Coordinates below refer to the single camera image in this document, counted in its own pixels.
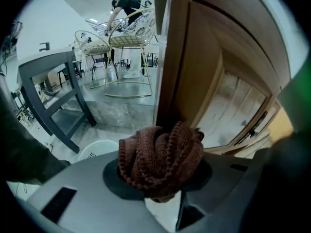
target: brown knit fabric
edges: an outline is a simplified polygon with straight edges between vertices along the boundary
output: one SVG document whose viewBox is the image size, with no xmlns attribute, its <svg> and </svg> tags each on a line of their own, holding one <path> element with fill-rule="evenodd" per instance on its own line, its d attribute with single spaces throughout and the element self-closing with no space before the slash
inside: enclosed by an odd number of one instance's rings
<svg viewBox="0 0 311 233">
<path fill-rule="evenodd" d="M 147 198 L 172 198 L 203 157 L 204 134 L 178 122 L 168 133 L 154 126 L 119 141 L 119 169 Z"/>
</svg>

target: cabinet handle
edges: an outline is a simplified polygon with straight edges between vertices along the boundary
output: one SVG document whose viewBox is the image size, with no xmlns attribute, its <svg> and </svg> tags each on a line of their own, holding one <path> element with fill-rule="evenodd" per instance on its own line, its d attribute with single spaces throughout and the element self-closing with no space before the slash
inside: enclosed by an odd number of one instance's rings
<svg viewBox="0 0 311 233">
<path fill-rule="evenodd" d="M 256 122 L 256 124 L 234 145 L 238 145 L 241 144 L 243 141 L 245 141 L 247 139 L 247 137 L 250 136 L 250 138 L 257 136 L 259 134 L 259 132 L 256 132 L 255 129 L 262 123 L 262 121 L 265 119 L 265 117 L 267 116 L 268 112 L 265 111 L 262 116 L 258 119 L 258 121 Z"/>
</svg>

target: patterned cushion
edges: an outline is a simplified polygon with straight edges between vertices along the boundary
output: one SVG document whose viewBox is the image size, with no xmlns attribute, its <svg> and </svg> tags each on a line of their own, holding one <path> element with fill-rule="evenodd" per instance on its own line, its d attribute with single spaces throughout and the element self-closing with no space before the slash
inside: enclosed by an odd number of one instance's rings
<svg viewBox="0 0 311 233">
<path fill-rule="evenodd" d="M 145 42 L 144 39 L 136 35 L 117 35 L 110 38 L 110 44 L 113 47 L 121 46 L 139 46 Z"/>
<path fill-rule="evenodd" d="M 88 55 L 92 53 L 106 53 L 109 52 L 109 46 L 108 45 L 96 45 L 96 46 L 87 46 L 84 47 L 83 53 Z"/>
<path fill-rule="evenodd" d="M 154 10 L 138 17 L 129 25 L 123 34 L 110 38 L 112 47 L 146 46 L 156 32 L 156 17 Z"/>
</svg>

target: white bucket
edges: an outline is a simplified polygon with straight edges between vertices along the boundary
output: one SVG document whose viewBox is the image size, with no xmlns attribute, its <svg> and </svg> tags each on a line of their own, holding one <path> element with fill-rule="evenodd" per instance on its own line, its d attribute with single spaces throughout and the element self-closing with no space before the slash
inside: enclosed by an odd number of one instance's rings
<svg viewBox="0 0 311 233">
<path fill-rule="evenodd" d="M 119 150 L 118 143 L 110 140 L 99 140 L 82 150 L 78 161 Z"/>
</svg>

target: wooden cabinet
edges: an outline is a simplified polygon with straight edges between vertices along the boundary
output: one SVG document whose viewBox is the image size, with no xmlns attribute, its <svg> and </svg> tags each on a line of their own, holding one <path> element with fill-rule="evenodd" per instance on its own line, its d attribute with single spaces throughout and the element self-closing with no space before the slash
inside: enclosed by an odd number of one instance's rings
<svg viewBox="0 0 311 233">
<path fill-rule="evenodd" d="M 207 151 L 251 143 L 289 82 L 280 33 L 259 0 L 168 0 L 157 125 L 186 119 Z"/>
</svg>

